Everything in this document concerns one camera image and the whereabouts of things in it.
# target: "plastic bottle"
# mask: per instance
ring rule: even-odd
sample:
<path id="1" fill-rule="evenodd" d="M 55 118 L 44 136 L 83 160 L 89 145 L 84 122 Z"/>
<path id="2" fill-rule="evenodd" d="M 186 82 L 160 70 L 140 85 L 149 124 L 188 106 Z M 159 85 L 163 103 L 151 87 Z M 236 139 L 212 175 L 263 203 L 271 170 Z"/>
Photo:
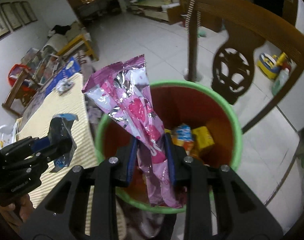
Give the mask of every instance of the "plastic bottle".
<path id="1" fill-rule="evenodd" d="M 274 84 L 272 85 L 272 94 L 275 96 L 279 90 L 283 87 L 283 85 L 286 83 L 286 81 L 289 78 L 290 71 L 288 68 L 285 68 L 281 70 L 278 77 L 276 78 Z"/>

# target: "green bucket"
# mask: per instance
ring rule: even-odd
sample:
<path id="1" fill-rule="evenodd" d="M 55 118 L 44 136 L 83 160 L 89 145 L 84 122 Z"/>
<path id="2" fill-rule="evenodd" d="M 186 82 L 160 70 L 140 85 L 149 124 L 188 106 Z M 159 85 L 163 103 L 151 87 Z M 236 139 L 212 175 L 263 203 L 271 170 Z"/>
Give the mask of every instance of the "green bucket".
<path id="1" fill-rule="evenodd" d="M 242 130 L 233 109 L 223 97 L 210 88 L 188 81 L 162 81 L 150 87 L 153 108 L 166 129 L 171 130 L 181 123 L 192 129 L 206 125 L 215 145 L 204 161 L 214 167 L 228 164 L 237 170 L 242 155 Z M 98 162 L 113 156 L 118 147 L 128 144 L 129 139 L 130 135 L 105 114 L 95 138 Z M 122 188 L 117 188 L 116 194 L 130 205 L 149 212 L 174 214 L 186 211 L 185 207 L 152 207 L 134 199 Z"/>

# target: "crumpled wrapper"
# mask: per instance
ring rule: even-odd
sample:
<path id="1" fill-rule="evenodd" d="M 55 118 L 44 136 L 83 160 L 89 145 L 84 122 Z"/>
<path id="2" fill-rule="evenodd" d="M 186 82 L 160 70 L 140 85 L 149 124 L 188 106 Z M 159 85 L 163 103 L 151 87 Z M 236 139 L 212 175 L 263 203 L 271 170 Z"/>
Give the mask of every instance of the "crumpled wrapper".
<path id="1" fill-rule="evenodd" d="M 140 140 L 138 164 L 146 176 L 150 203 L 181 208 L 168 176 L 162 141 L 164 126 L 153 110 L 144 55 L 98 70 L 82 92 Z"/>

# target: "tiled floor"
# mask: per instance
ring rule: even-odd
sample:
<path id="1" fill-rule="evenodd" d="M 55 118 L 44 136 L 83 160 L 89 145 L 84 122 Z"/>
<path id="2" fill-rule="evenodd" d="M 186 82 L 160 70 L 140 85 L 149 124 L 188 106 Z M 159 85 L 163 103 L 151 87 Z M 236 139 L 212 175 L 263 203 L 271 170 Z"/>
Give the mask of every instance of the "tiled floor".
<path id="1" fill-rule="evenodd" d="M 95 63 L 97 69 L 145 54 L 150 82 L 183 80 L 188 36 L 181 26 L 125 14 L 106 18 L 89 30 L 100 57 Z M 200 84 L 210 87 L 214 53 L 228 39 L 228 33 L 206 32 L 206 38 L 199 38 L 198 70 L 203 75 Z M 254 83 L 233 106 L 242 126 L 268 103 L 272 97 L 269 86 L 270 82 L 257 69 Z M 243 141 L 242 161 L 237 173 L 265 202 L 292 160 L 298 135 L 275 108 L 243 136 Z M 286 183 L 268 206 L 284 230 L 288 230 L 301 213 L 302 180 L 300 163 L 296 162 Z M 184 215 L 179 217 L 172 239 L 182 239 Z"/>

